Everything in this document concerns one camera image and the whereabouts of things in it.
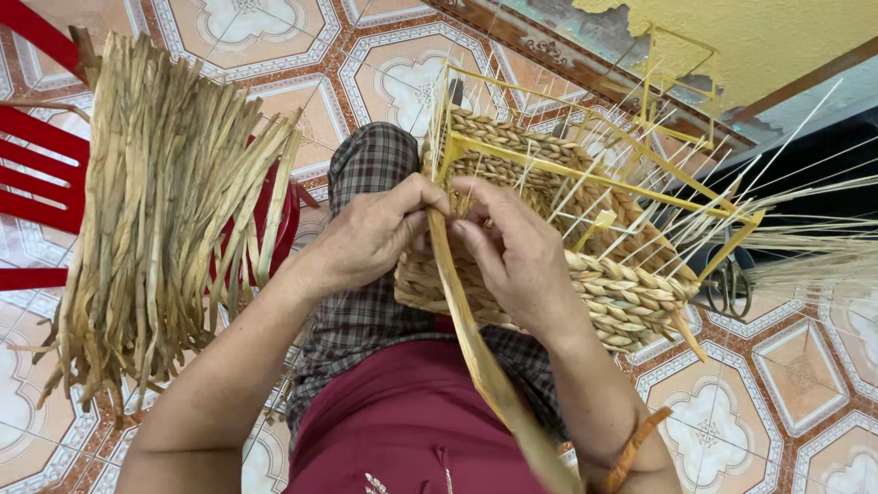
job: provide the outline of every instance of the red shirt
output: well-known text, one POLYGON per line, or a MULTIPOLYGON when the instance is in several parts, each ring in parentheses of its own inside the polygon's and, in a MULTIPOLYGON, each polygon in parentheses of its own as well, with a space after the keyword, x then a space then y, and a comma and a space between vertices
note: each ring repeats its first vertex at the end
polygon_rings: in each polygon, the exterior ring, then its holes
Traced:
POLYGON ((333 379, 302 420, 285 493, 543 492, 472 385, 456 341, 391 346, 333 379))

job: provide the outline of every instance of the plaid pants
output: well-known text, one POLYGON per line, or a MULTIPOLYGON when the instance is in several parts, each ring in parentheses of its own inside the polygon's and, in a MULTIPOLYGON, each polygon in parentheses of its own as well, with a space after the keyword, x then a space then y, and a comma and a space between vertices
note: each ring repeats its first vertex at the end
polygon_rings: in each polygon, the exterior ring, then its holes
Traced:
MULTIPOLYGON (((335 151, 329 165, 329 208, 333 217, 360 193, 392 189, 421 168, 418 143, 384 122, 360 127, 335 151)), ((419 339, 457 339, 433 331, 435 315, 393 298, 393 271, 369 285, 334 294, 316 309, 311 335, 293 368, 295 385, 287 402, 290 445, 311 401, 337 375, 391 345, 419 339)), ((488 347, 518 384, 539 422, 558 442, 568 440, 561 420, 549 355, 535 338, 485 326, 488 347)))

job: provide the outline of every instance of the right hand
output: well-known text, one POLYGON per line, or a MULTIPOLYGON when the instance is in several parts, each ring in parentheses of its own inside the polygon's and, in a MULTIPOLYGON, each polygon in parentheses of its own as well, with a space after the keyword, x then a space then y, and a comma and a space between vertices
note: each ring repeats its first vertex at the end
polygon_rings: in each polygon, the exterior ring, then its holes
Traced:
POLYGON ((476 259, 485 286, 512 322, 545 345, 550 331, 587 320, 587 306, 571 286, 561 234, 511 188, 475 177, 454 177, 452 184, 471 191, 477 203, 451 231, 476 259), (491 229, 485 228, 488 219, 491 229))

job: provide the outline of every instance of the left hand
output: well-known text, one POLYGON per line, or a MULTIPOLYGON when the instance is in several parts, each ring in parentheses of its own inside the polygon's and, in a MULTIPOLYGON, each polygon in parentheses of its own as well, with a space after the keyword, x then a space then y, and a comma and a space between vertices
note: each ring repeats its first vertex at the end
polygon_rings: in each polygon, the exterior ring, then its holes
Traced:
POLYGON ((427 231, 427 206, 446 216, 451 212, 445 191, 420 173, 389 191, 359 194, 281 269, 298 277, 313 298, 368 285, 390 271, 403 249, 427 231))

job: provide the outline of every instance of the yellow metal frame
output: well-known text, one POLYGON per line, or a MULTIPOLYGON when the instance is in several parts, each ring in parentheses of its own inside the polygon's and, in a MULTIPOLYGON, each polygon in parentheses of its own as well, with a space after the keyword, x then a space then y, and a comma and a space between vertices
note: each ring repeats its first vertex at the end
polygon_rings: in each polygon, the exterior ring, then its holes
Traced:
MULTIPOLYGON (((711 200, 718 199, 717 204, 714 207, 706 209, 702 212, 704 214, 709 214, 711 216, 714 216, 717 218, 722 218, 722 219, 734 218, 736 222, 741 222, 744 224, 744 226, 741 227, 740 229, 738 229, 738 231, 735 233, 735 235, 733 235, 729 239, 729 242, 727 242, 725 244, 725 246, 710 260, 710 262, 708 263, 708 265, 704 269, 704 271, 701 274, 699 274, 699 276, 698 276, 699 281, 704 280, 707 277, 707 275, 710 274, 710 272, 713 271, 713 269, 716 268, 716 266, 719 265, 719 263, 726 256, 729 255, 729 253, 732 251, 732 249, 734 249, 738 244, 740 244, 741 241, 744 240, 744 238, 750 234, 750 232, 752 232, 754 229, 756 229, 756 227, 759 226, 759 223, 762 221, 762 217, 765 215, 765 210, 760 210, 756 214, 741 214, 740 211, 738 210, 738 207, 735 206, 734 204, 732 204, 731 201, 729 201, 726 198, 719 198, 719 194, 713 192, 707 186, 696 181, 694 178, 692 178, 691 176, 686 174, 686 172, 684 172, 683 170, 681 170, 681 169, 677 168, 676 166, 674 166, 673 164, 669 163, 667 160, 665 160, 665 158, 663 158, 662 156, 659 156, 654 151, 649 149, 649 146, 644 145, 638 139, 636 139, 634 136, 632 136, 631 134, 628 134, 622 128, 615 125, 613 123, 613 121, 606 118, 600 112, 598 112, 592 108, 585 108, 584 106, 576 105, 574 103, 570 103, 570 102, 564 101, 562 99, 554 98, 554 97, 549 96, 549 95, 537 93, 537 92, 522 88, 521 86, 518 86, 515 84, 510 84, 510 83, 506 83, 503 81, 498 81, 496 79, 493 79, 493 78, 488 77, 488 76, 483 76, 483 75, 476 73, 476 72, 470 72, 469 70, 460 69, 458 67, 451 65, 447 61, 446 61, 446 65, 445 65, 444 70, 445 70, 445 79, 442 83, 439 83, 439 84, 446 84, 446 86, 447 86, 447 82, 449 80, 449 73, 451 70, 454 70, 459 74, 465 74, 467 76, 475 77, 477 79, 486 81, 490 84, 497 84, 499 87, 503 87, 503 88, 507 88, 507 89, 511 89, 511 90, 525 91, 525 92, 539 95, 542 98, 547 98, 547 99, 551 99, 554 101, 558 101, 559 103, 570 106, 571 113, 573 111, 582 111, 583 112, 583 119, 582 119, 582 122, 579 124, 579 131, 578 131, 577 137, 574 139, 574 141, 578 140, 579 134, 584 130, 586 122, 593 120, 593 119, 598 119, 601 122, 603 122, 605 125, 609 126, 609 130, 611 130, 613 133, 612 136, 616 136, 618 138, 621 138, 622 141, 628 143, 634 149, 634 151, 635 151, 633 153, 634 156, 638 156, 638 158, 640 156, 643 156, 649 160, 652 160, 653 163, 655 163, 657 166, 659 166, 663 170, 669 171, 680 182, 691 186, 696 191, 698 191, 699 193, 702 193, 703 195, 707 196, 711 200)), ((487 144, 485 142, 477 141, 475 139, 467 137, 466 135, 461 134, 460 132, 453 130, 451 128, 453 119, 451 118, 451 105, 450 105, 448 91, 443 92, 443 106, 444 106, 444 112, 445 112, 445 115, 444 115, 445 147, 444 147, 444 157, 443 157, 443 161, 442 161, 442 167, 435 176, 435 181, 437 183, 441 183, 444 180, 445 173, 448 170, 448 167, 451 164, 451 162, 462 158, 464 156, 464 152, 466 150, 481 152, 481 153, 484 153, 484 154, 489 155, 489 156, 506 158, 512 162, 520 164, 522 167, 535 167, 535 168, 542 170, 542 171, 548 171, 550 173, 555 173, 555 174, 558 174, 558 175, 561 175, 564 177, 573 178, 576 180, 579 180, 585 174, 583 171, 573 170, 573 169, 567 168, 563 165, 553 163, 550 161, 546 161, 546 160, 539 158, 539 157, 525 156, 522 153, 510 150, 510 149, 500 148, 500 147, 494 146, 492 144, 487 144)), ((637 195, 643 196, 645 198, 649 198, 652 200, 663 202, 665 204, 669 204, 672 206, 680 207, 680 208, 686 209, 688 211, 700 211, 703 209, 703 205, 701 205, 701 204, 697 204, 697 203, 694 203, 694 202, 689 201, 689 200, 683 200, 683 199, 673 197, 670 195, 665 195, 663 193, 657 193, 653 190, 645 189, 643 187, 638 187, 636 185, 625 184, 623 182, 619 182, 619 181, 613 180, 612 178, 607 178, 607 177, 604 177, 604 176, 599 175, 599 174, 593 174, 593 173, 588 174, 585 177, 584 181, 590 182, 593 184, 597 184, 597 185, 602 185, 605 187, 615 187, 616 189, 625 191, 627 193, 637 194, 637 195)))
MULTIPOLYGON (((656 64, 655 64, 656 39, 658 38, 658 36, 660 34, 667 34, 669 36, 673 36, 674 38, 677 38, 678 40, 683 40, 687 43, 690 43, 690 44, 695 45, 697 47, 703 48, 709 52, 709 55, 707 56, 707 58, 705 58, 701 63, 699 63, 697 66, 695 66, 693 68, 693 70, 697 69, 705 62, 710 62, 710 71, 709 71, 710 72, 709 73, 710 91, 700 90, 698 88, 692 87, 688 84, 681 82, 679 79, 676 79, 674 77, 668 76, 667 74, 661 73, 661 75, 658 76, 658 78, 660 79, 659 80, 660 87, 658 88, 658 91, 659 91, 658 98, 665 96, 665 94, 667 94, 667 92, 670 91, 674 86, 681 86, 681 87, 684 87, 690 91, 695 91, 695 92, 707 97, 710 100, 710 109, 708 112, 708 117, 710 118, 710 123, 709 123, 709 131, 708 131, 708 136, 707 136, 707 144, 704 144, 703 147, 705 149, 713 149, 714 148, 714 115, 713 115, 713 112, 716 110, 716 106, 714 105, 714 103, 716 102, 716 60, 718 58, 716 56, 716 54, 718 53, 716 48, 714 48, 710 45, 706 45, 700 41, 688 38, 687 36, 683 36, 682 34, 675 33, 674 31, 670 31, 668 29, 665 29, 664 27, 660 27, 660 26, 653 25, 653 24, 650 24, 650 27, 649 27, 649 29, 646 30, 646 33, 650 35, 650 49, 649 49, 648 55, 646 56, 646 76, 644 78, 644 97, 641 100, 640 114, 634 120, 635 123, 644 124, 644 125, 646 125, 646 124, 657 125, 654 122, 654 120, 656 119, 656 97, 657 96, 654 93, 651 93, 652 79, 656 76, 653 75, 652 72, 654 71, 653 69, 656 68, 656 64)), ((693 135, 684 134, 682 132, 678 132, 676 130, 671 130, 667 127, 662 127, 662 126, 656 126, 655 130, 658 132, 661 132, 662 134, 676 137, 677 139, 680 139, 682 141, 700 142, 701 140, 704 139, 704 137, 695 137, 693 135)))

